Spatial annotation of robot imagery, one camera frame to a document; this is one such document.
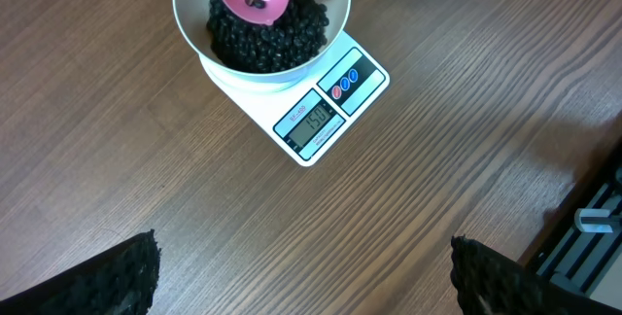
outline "wooden surface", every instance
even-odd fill
[[[0,298],[140,231],[150,314],[455,314],[452,234],[517,260],[620,136],[622,0],[354,0],[392,84],[299,167],[171,0],[0,0]]]

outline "bowl rim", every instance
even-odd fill
[[[186,32],[184,31],[184,28],[182,27],[182,24],[179,22],[179,16],[177,14],[177,6],[175,5],[176,0],[173,0],[173,13],[175,14],[175,21],[177,22],[177,27],[179,28],[179,30],[182,32],[182,35],[184,36],[184,39],[186,40],[186,42],[194,49],[194,51],[196,53],[198,53],[199,56],[203,56],[205,58],[207,58],[208,60],[217,63],[219,65],[219,67],[224,68],[224,70],[232,72],[232,73],[237,73],[240,74],[242,76],[247,76],[247,77],[277,77],[277,76],[284,76],[288,73],[292,73],[294,71],[300,70],[308,65],[310,65],[312,62],[316,61],[318,58],[322,57],[322,55],[328,50],[330,49],[330,47],[334,44],[334,42],[337,40],[337,38],[339,38],[339,35],[341,34],[341,32],[343,32],[343,29],[346,26],[346,22],[348,21],[348,17],[350,16],[350,7],[352,5],[352,0],[348,0],[348,6],[346,9],[346,17],[343,20],[343,22],[341,23],[341,27],[339,27],[339,31],[337,33],[337,35],[335,35],[334,39],[328,43],[328,45],[322,50],[322,52],[318,53],[317,56],[309,59],[308,61],[306,61],[305,63],[296,66],[295,68],[289,69],[289,70],[285,70],[285,71],[281,71],[281,72],[271,72],[271,73],[251,73],[251,72],[243,72],[243,71],[238,71],[229,67],[226,67],[225,65],[223,65],[221,62],[214,60],[213,58],[211,58],[210,56],[206,55],[205,53],[203,53],[199,48],[197,48],[194,43],[189,39],[188,35],[186,34]]]

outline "digital scale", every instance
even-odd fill
[[[345,133],[389,85],[387,71],[348,34],[302,78],[254,83],[212,68],[212,81],[298,164],[311,166]]]

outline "white bowl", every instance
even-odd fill
[[[248,73],[226,67],[210,48],[211,37],[205,28],[210,16],[210,0],[173,0],[173,11],[177,25],[190,46],[211,64],[211,68],[224,69],[235,77],[257,83],[290,83],[307,73],[323,53],[334,43],[343,30],[350,14],[350,0],[315,0],[327,6],[330,24],[326,28],[327,44],[320,48],[317,56],[295,68],[276,73]]]

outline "pile of black beans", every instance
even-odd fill
[[[207,30],[212,34],[212,51],[238,71],[271,73],[294,68],[316,56],[327,43],[326,11],[324,4],[314,0],[290,0],[283,15],[268,26],[237,17],[223,0],[210,0]]]

